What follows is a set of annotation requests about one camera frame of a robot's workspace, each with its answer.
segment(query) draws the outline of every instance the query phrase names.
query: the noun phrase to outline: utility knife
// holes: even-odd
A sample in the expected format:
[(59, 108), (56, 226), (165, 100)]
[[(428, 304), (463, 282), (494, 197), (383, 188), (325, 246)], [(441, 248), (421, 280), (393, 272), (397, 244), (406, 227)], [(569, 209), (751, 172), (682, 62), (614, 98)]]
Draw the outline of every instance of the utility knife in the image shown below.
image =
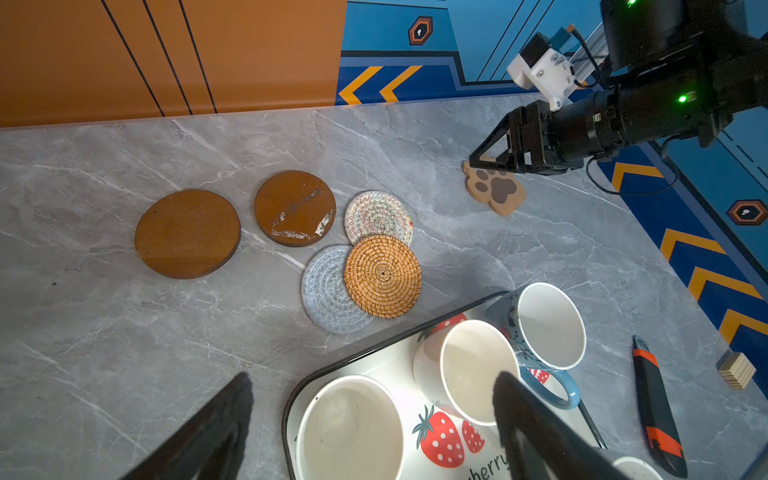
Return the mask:
[(674, 424), (667, 391), (661, 379), (659, 362), (648, 345), (638, 336), (632, 336), (634, 373), (637, 382), (637, 403), (643, 422), (650, 453), (667, 472), (680, 478), (688, 477), (688, 468), (680, 445), (680, 436)]

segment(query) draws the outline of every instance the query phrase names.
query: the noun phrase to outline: blue mug handle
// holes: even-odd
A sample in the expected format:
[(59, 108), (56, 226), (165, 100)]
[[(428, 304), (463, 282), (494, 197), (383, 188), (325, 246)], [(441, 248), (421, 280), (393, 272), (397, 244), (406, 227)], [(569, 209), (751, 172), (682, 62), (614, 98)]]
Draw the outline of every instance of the blue mug handle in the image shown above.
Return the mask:
[(576, 381), (573, 380), (573, 377), (563, 370), (547, 370), (547, 373), (560, 382), (560, 385), (563, 386), (563, 389), (565, 389), (565, 392), (568, 394), (567, 399), (562, 399), (547, 390), (547, 387), (543, 386), (527, 367), (520, 367), (520, 377), (533, 389), (534, 392), (542, 397), (546, 403), (549, 403), (560, 410), (570, 410), (578, 407), (578, 404), (581, 402), (581, 392), (578, 389), (578, 385), (576, 385)]

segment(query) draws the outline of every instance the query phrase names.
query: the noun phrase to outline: floral mug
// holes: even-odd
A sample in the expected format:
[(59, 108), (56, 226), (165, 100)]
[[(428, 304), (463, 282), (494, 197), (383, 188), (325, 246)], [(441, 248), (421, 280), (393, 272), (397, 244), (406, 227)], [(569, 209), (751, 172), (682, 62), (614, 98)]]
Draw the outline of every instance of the floral mug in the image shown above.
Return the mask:
[[(488, 317), (508, 330), (520, 363), (520, 377), (547, 403), (563, 410), (581, 401), (578, 385), (565, 370), (575, 367), (587, 347), (587, 333), (568, 295), (549, 283), (531, 283), (508, 293), (488, 308)], [(528, 369), (549, 372), (568, 394), (547, 390)]]

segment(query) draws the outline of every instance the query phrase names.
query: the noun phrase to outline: black cable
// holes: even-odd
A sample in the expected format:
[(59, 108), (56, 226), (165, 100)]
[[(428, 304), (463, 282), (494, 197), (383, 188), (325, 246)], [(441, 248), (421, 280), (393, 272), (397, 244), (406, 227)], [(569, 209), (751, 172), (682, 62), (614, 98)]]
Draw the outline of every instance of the black cable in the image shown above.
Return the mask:
[(665, 191), (671, 189), (672, 187), (674, 187), (674, 185), (680, 179), (680, 174), (677, 172), (677, 165), (672, 163), (672, 160), (670, 160), (670, 158), (667, 156), (667, 147), (668, 147), (669, 143), (672, 140), (677, 140), (678, 138), (680, 138), (680, 135), (672, 135), (671, 137), (666, 139), (664, 141), (664, 143), (661, 144), (661, 161), (663, 161), (664, 164), (667, 165), (672, 170), (672, 173), (674, 174), (674, 180), (672, 180), (672, 183), (670, 183), (669, 185), (667, 185), (666, 187), (664, 187), (664, 188), (662, 188), (660, 190), (654, 190), (652, 192), (638, 192), (638, 193), (630, 194), (630, 193), (614, 192), (612, 190), (608, 190), (607, 188), (603, 188), (592, 177), (592, 174), (589, 173), (589, 166), (594, 161), (594, 157), (590, 158), (589, 161), (587, 162), (587, 166), (585, 168), (585, 170), (587, 171), (587, 177), (589, 177), (589, 179), (592, 180), (592, 183), (598, 189), (600, 189), (600, 191), (603, 191), (603, 192), (605, 192), (606, 194), (609, 194), (609, 195), (619, 195), (619, 196), (622, 196), (622, 197), (644, 197), (646, 195), (654, 195), (654, 194), (660, 194), (661, 192), (665, 192)]
[(584, 37), (582, 37), (581, 34), (578, 32), (576, 27), (571, 25), (571, 27), (568, 30), (571, 31), (571, 35), (576, 37), (578, 42), (581, 44), (581, 47), (584, 49), (584, 53), (586, 53), (587, 56), (589, 57), (589, 61), (592, 62), (592, 65), (594, 66), (594, 71), (596, 72), (595, 75), (594, 75), (594, 83), (582, 84), (578, 80), (574, 80), (574, 83), (576, 84), (577, 87), (592, 88), (595, 85), (600, 83), (600, 76), (601, 76), (601, 74), (600, 74), (600, 67), (598, 67), (598, 63), (594, 60), (594, 57), (592, 56), (592, 52), (589, 51), (589, 47), (587, 46), (587, 42), (584, 40)]

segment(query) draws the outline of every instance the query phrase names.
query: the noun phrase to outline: round cork coaster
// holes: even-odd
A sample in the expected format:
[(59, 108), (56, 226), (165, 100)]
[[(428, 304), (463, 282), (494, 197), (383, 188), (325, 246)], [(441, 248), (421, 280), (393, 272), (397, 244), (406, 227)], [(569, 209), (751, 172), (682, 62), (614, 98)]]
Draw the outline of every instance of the round cork coaster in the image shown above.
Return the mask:
[(264, 182), (253, 210), (259, 227), (272, 241), (306, 247), (328, 234), (336, 216), (336, 199), (318, 177), (291, 170)]
[(170, 278), (207, 275), (240, 243), (240, 219), (220, 195), (184, 190), (152, 205), (136, 226), (136, 250), (152, 270)]
[(344, 229), (352, 245), (368, 235), (389, 235), (410, 247), (413, 238), (413, 222), (406, 208), (394, 196), (376, 190), (349, 202)]
[(363, 311), (395, 318), (410, 310), (422, 291), (422, 269), (403, 242), (372, 235), (352, 249), (344, 268), (349, 296)]

